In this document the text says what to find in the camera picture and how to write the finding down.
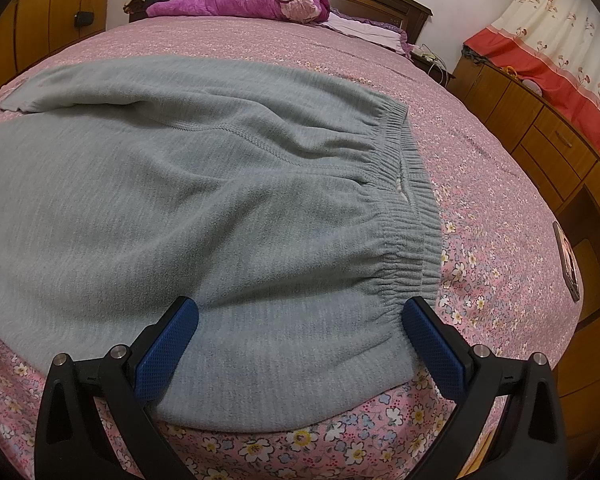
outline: wooden dresser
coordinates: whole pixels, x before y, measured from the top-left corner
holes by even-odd
[[[78,12],[93,13],[77,27]],[[51,54],[102,32],[107,0],[11,0],[0,16],[0,87]]]
[[[580,322],[557,367],[572,478],[600,451],[600,155],[547,101],[501,70],[462,58],[454,75],[448,90],[536,185],[582,273]]]

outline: pink floral bedsheet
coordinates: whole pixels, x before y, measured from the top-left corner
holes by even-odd
[[[499,142],[455,97],[408,60],[323,28],[241,18],[152,18],[71,46],[0,90],[49,66],[112,57],[180,54],[258,60],[343,77],[410,106],[442,221],[442,279],[435,310],[471,344],[555,365],[581,303],[564,284],[554,216]],[[0,112],[0,122],[14,117]],[[46,370],[33,370],[0,341],[0,446],[33,476],[35,421]],[[500,415],[496,404],[488,428]],[[138,474],[110,413],[103,424],[125,468]],[[453,403],[424,367],[407,384],[308,428],[224,434],[160,423],[198,480],[404,478],[440,432]]]

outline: blue textured rubber pad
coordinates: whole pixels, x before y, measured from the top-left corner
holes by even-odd
[[[136,368],[136,399],[157,399],[198,328],[198,306],[186,300]]]
[[[466,388],[462,363],[414,300],[404,304],[402,326],[442,396],[455,402],[464,399]]]

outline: purple ruffled trim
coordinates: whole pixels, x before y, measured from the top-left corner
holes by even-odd
[[[340,16],[341,18],[344,18],[345,20],[354,20],[355,22],[366,23],[367,25],[375,25],[376,27],[381,27],[381,28],[385,28],[386,30],[391,30],[393,32],[397,32],[398,34],[400,34],[400,46],[402,47],[402,50],[404,51],[404,55],[408,59],[411,59],[411,51],[413,50],[414,45],[409,43],[408,38],[407,38],[407,32],[405,30],[402,30],[400,27],[396,27],[395,25],[392,25],[391,23],[374,22],[373,20],[368,20],[366,18],[357,18],[355,16],[347,16],[343,12],[340,12],[338,9],[331,9],[331,12],[333,12],[337,16]]]

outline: gray cloth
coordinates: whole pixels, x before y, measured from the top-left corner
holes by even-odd
[[[46,70],[2,107],[0,338],[38,370],[200,327],[162,420],[306,426],[409,380],[440,220],[406,107],[344,80],[151,56]]]

